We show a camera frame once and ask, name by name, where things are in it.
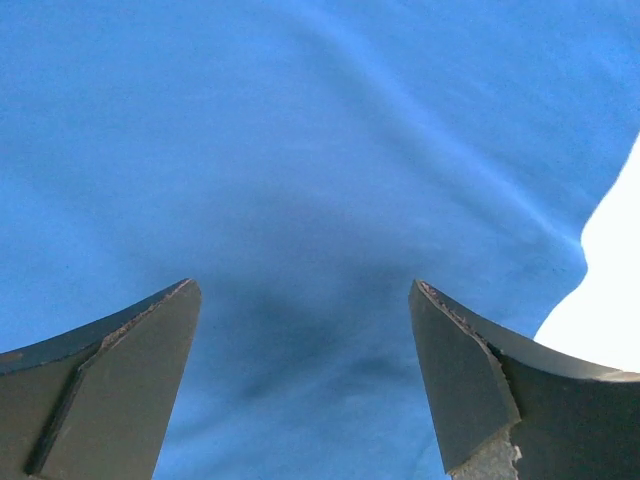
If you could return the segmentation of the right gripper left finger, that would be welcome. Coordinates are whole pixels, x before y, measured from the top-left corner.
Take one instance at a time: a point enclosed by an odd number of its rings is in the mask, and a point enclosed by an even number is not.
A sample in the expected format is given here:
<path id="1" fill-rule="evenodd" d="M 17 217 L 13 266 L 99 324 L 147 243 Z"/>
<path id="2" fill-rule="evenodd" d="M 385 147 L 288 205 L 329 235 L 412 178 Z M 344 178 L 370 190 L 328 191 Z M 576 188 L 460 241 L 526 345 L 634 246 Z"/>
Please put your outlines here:
<path id="1" fill-rule="evenodd" d="M 201 306 L 182 280 L 1 356 L 4 479 L 152 477 Z"/>

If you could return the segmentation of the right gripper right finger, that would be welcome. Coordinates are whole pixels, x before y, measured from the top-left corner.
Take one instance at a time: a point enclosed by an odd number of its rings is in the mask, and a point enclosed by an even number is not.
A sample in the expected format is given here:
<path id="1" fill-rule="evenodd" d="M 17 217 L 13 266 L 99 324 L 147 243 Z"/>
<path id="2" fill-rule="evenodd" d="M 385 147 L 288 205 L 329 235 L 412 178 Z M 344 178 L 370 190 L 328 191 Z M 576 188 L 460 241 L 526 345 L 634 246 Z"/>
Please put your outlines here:
<path id="1" fill-rule="evenodd" d="M 540 345 L 423 281 L 409 307 L 451 478 L 638 478 L 638 374 Z"/>

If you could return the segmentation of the blue t shirt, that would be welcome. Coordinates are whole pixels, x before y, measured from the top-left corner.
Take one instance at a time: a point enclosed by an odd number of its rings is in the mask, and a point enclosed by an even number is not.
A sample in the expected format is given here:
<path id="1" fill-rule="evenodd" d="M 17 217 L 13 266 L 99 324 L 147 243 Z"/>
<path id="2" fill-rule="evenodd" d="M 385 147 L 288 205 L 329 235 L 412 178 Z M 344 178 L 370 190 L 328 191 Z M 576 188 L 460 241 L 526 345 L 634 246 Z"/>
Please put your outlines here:
<path id="1" fill-rule="evenodd" d="M 5 1 L 1 346 L 183 278 L 159 479 L 440 479 L 421 278 L 524 335 L 639 133 L 635 1 Z"/>

